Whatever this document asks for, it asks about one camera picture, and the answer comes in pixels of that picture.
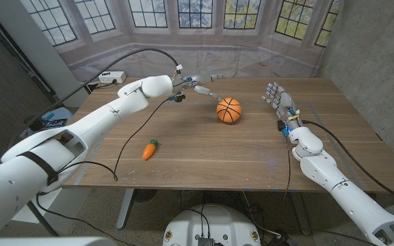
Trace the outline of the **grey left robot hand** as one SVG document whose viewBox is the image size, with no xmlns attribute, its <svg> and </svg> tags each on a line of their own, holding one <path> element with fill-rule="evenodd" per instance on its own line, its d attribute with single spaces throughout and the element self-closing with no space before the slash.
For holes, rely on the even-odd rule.
<svg viewBox="0 0 394 246">
<path fill-rule="evenodd" d="M 222 98 L 220 98 L 215 92 L 212 92 L 209 88 L 204 87 L 204 84 L 225 78 L 226 76 L 223 74 L 196 74 L 188 77 L 178 76 L 172 80 L 172 93 L 179 94 L 185 89 L 193 88 L 196 93 L 210 96 L 220 102 L 222 101 Z"/>
</svg>

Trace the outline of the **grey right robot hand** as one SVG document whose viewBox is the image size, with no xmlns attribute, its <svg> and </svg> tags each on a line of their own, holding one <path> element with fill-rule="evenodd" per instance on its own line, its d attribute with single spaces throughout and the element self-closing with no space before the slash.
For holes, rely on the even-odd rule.
<svg viewBox="0 0 394 246">
<path fill-rule="evenodd" d="M 284 87 L 277 82 L 269 83 L 266 95 L 262 96 L 262 99 L 275 110 L 278 119 L 284 124 L 288 133 L 301 127 L 300 111 Z"/>
</svg>

